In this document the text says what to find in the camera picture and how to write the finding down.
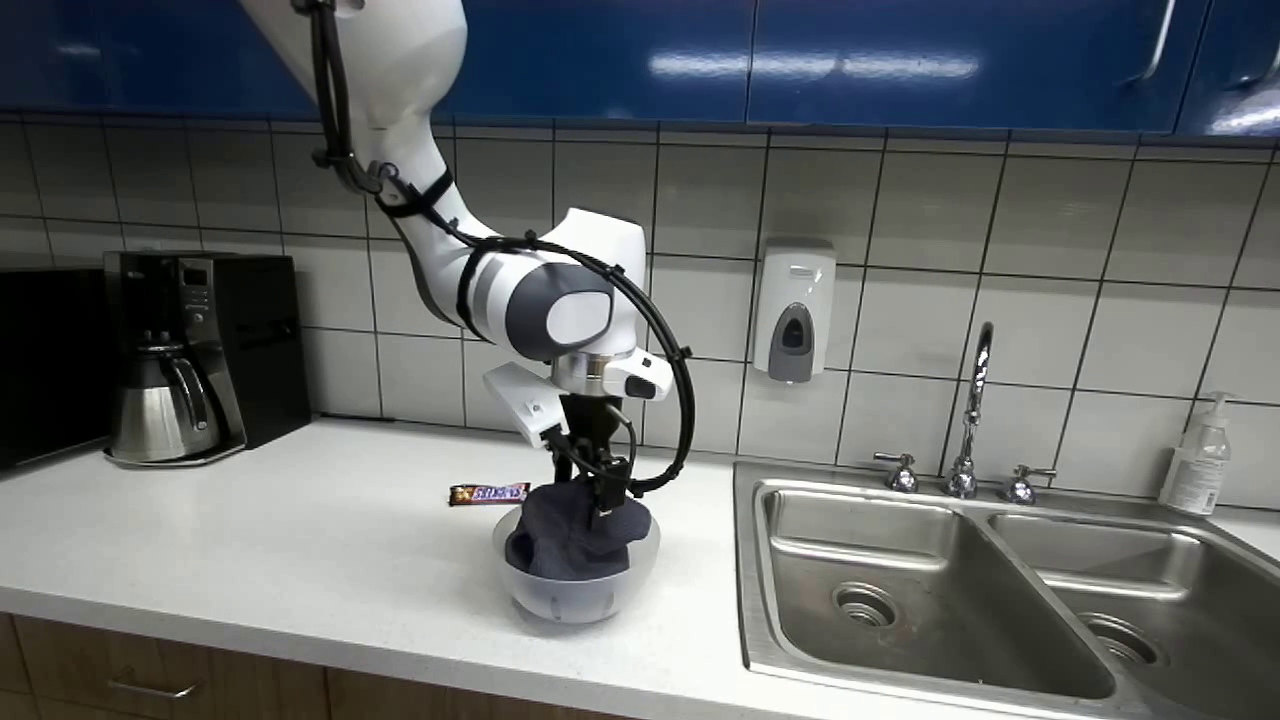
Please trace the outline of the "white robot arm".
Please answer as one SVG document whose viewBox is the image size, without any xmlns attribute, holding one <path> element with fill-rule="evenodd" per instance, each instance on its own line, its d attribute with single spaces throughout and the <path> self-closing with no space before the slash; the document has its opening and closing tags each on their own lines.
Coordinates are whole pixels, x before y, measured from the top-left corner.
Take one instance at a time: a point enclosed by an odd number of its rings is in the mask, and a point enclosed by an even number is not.
<svg viewBox="0 0 1280 720">
<path fill-rule="evenodd" d="M 512 351 L 489 388 L 551 452 L 558 486 L 597 517 L 648 492 L 614 450 L 622 404 L 674 388 L 674 366 L 639 339 L 652 323 L 646 229 L 570 208 L 546 234 L 507 238 L 474 212 L 438 142 L 438 103 L 467 57 L 465 0 L 242 10 L 317 103 L 311 159 L 389 215 L 424 310 Z"/>
</svg>

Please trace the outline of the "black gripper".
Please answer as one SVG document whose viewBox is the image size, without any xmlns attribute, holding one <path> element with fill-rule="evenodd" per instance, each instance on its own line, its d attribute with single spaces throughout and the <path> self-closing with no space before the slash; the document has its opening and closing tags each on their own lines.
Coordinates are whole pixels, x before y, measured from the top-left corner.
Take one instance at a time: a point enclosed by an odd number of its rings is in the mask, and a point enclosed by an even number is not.
<svg viewBox="0 0 1280 720">
<path fill-rule="evenodd" d="M 631 433 L 616 397 L 563 397 L 570 433 L 551 452 L 551 486 L 574 486 L 582 470 L 597 470 L 594 508 L 601 517 L 630 501 L 631 452 L 616 452 L 614 439 Z"/>
</svg>

